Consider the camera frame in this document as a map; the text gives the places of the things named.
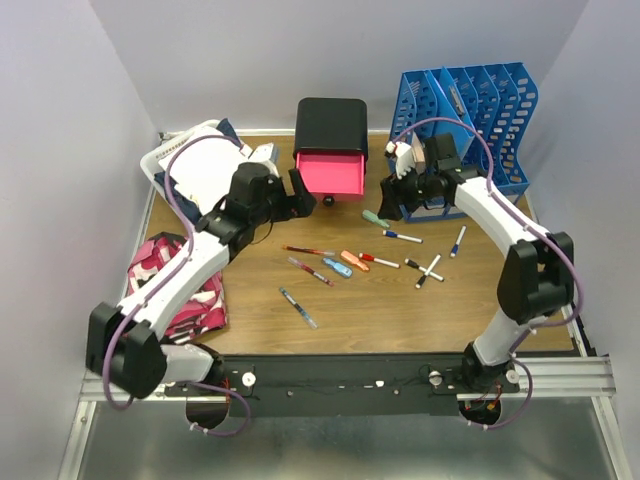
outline blue marker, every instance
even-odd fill
[[[467,231],[467,226],[463,225],[460,229],[460,233],[458,234],[458,239],[456,240],[455,245],[451,249],[451,254],[449,255],[451,258],[455,257],[458,253],[458,248],[460,247],[460,242],[462,241],[462,237],[464,237],[464,232]]]
[[[293,299],[293,297],[289,295],[289,292],[287,292],[284,288],[280,287],[280,293],[282,293],[284,295],[284,298],[286,298],[289,301],[289,303],[293,305],[296,310],[298,310],[298,313],[302,315],[302,318],[304,318],[304,321],[307,322],[307,324],[311,328],[314,328],[314,329],[318,328],[318,324],[311,319],[311,316],[307,312],[305,312],[300,305],[298,305],[298,302],[296,302]]]
[[[408,237],[407,235],[400,235],[399,233],[396,232],[392,232],[391,230],[383,230],[382,234],[385,237],[389,237],[389,238],[399,238],[401,240],[407,240],[409,242],[415,242],[415,243],[422,243],[423,240],[421,238],[416,238],[416,237]]]
[[[327,265],[331,270],[336,272],[338,275],[342,275],[344,278],[349,278],[353,274],[353,270],[351,270],[346,265],[343,265],[342,263],[337,262],[332,258],[323,258],[322,263]]]

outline green marker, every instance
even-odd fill
[[[389,228],[391,226],[384,220],[380,220],[378,216],[375,213],[373,213],[371,210],[363,210],[362,218],[364,218],[368,222],[375,223],[376,225],[380,225],[382,228]]]

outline marker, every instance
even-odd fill
[[[322,263],[324,263],[338,275],[342,275],[344,278],[349,278],[353,274],[353,270],[351,270],[346,265],[341,264],[337,260],[334,260],[333,258],[325,257],[322,259]]]
[[[424,268],[421,265],[418,265],[416,262],[414,262],[413,260],[411,260],[410,258],[405,258],[404,259],[404,263],[406,263],[407,265],[409,265],[411,268],[415,268],[416,270],[420,270],[421,272],[424,272],[425,274],[428,273],[428,275],[431,278],[435,278],[436,280],[438,280],[439,282],[444,282],[444,277],[441,275],[438,275],[436,272],[434,272],[433,270],[430,272],[427,272],[427,269]]]
[[[415,242],[415,243],[422,243],[423,242],[423,240],[421,238],[408,237],[407,235],[400,235],[399,233],[392,232],[391,230],[383,230],[382,234],[385,237],[399,238],[401,240],[407,240],[409,242]]]
[[[302,270],[304,270],[305,272],[309,272],[311,275],[313,275],[314,277],[316,277],[318,280],[320,280],[321,282],[326,283],[327,285],[329,285],[330,287],[333,287],[333,282],[331,280],[329,280],[327,277],[325,277],[324,275],[316,272],[313,268],[305,265],[304,263],[296,260],[293,257],[289,257],[289,263],[291,263],[292,265],[295,265],[298,268],[301,268]]]
[[[333,257],[336,254],[331,250],[316,250],[315,248],[292,247],[291,245],[283,245],[282,248],[292,252],[313,253],[314,255],[323,255],[325,257]]]
[[[464,237],[464,232],[467,231],[467,226],[463,225],[460,229],[460,233],[458,234],[458,239],[456,240],[455,245],[451,249],[451,254],[449,255],[451,258],[455,257],[458,253],[458,247],[460,247],[460,242],[462,241],[462,237]]]
[[[369,265],[361,261],[358,257],[356,257],[353,253],[348,252],[347,250],[343,250],[340,254],[340,258],[342,258],[345,262],[350,263],[351,265],[355,265],[363,272],[368,272]]]
[[[424,275],[422,275],[422,277],[420,277],[420,279],[416,283],[416,288],[422,288],[422,284],[429,276],[429,273],[431,272],[431,270],[433,270],[433,267],[436,266],[436,264],[440,261],[441,258],[442,258],[442,255],[440,254],[436,255],[436,258],[433,259],[433,262],[431,262],[431,265],[427,267],[427,271],[424,272]]]
[[[376,262],[381,265],[386,265],[387,267],[400,268],[400,265],[397,263],[393,263],[388,260],[382,260],[381,258],[374,257],[373,255],[369,255],[368,253],[359,253],[358,257],[360,257],[362,260],[366,260],[367,262]]]
[[[371,210],[363,210],[362,218],[364,218],[368,222],[375,223],[376,225],[380,225],[382,228],[389,228],[390,226],[384,220],[380,220],[380,218],[378,218],[378,216],[375,213],[373,213]]]
[[[318,328],[318,324],[316,322],[313,321],[313,319],[311,318],[311,316],[304,311],[304,308],[302,308],[300,305],[298,305],[298,302],[296,302],[293,297],[291,295],[289,295],[289,292],[287,292],[284,288],[280,287],[280,293],[282,293],[284,295],[284,298],[286,298],[289,303],[291,305],[293,305],[293,307],[298,310],[298,313],[300,315],[302,315],[302,318],[304,318],[304,321],[307,322],[307,324],[315,329]]]

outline whiteboard marker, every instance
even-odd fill
[[[433,259],[433,262],[431,262],[431,265],[427,267],[427,271],[424,272],[424,275],[422,275],[422,277],[420,277],[420,279],[418,280],[418,283],[416,283],[416,288],[422,287],[422,284],[429,276],[429,273],[431,273],[431,270],[433,270],[433,267],[436,266],[436,264],[440,261],[441,258],[442,258],[442,255],[440,254],[436,255],[436,258]]]
[[[455,257],[456,254],[458,253],[460,242],[462,241],[462,237],[464,237],[464,232],[466,231],[467,231],[467,226],[463,225],[462,228],[460,229],[460,233],[458,234],[458,239],[456,240],[456,243],[453,245],[453,248],[451,249],[451,254],[449,255],[451,258]]]
[[[381,265],[386,265],[387,267],[400,268],[400,265],[397,263],[390,262],[389,260],[382,260],[381,258],[374,257],[368,253],[359,253],[358,256],[367,262],[376,262]]]
[[[421,238],[408,237],[407,235],[400,235],[399,233],[392,232],[391,230],[383,230],[382,234],[389,238],[399,238],[400,240],[407,240],[409,242],[422,243]]]
[[[431,278],[435,278],[436,280],[438,280],[439,282],[444,282],[444,277],[442,275],[438,275],[436,272],[434,272],[433,270],[428,271],[426,268],[424,268],[421,265],[418,265],[417,262],[414,262],[413,260],[411,260],[410,258],[405,258],[404,259],[404,263],[406,263],[407,265],[409,265],[411,268],[415,268],[416,270],[420,270],[421,272],[425,273],[426,275],[429,275]]]

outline blue file organizer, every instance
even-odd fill
[[[493,181],[514,203],[529,186],[518,163],[517,151],[538,102],[538,90],[522,63],[439,68],[405,72],[400,80],[390,138],[414,123],[435,116],[455,118],[481,132],[495,160]],[[450,132],[464,165],[488,168],[479,142],[465,129],[436,122],[414,130],[418,139]],[[412,134],[405,141],[411,142]],[[389,168],[395,171],[393,161]],[[463,216],[442,198],[428,202],[407,222],[424,222]]]

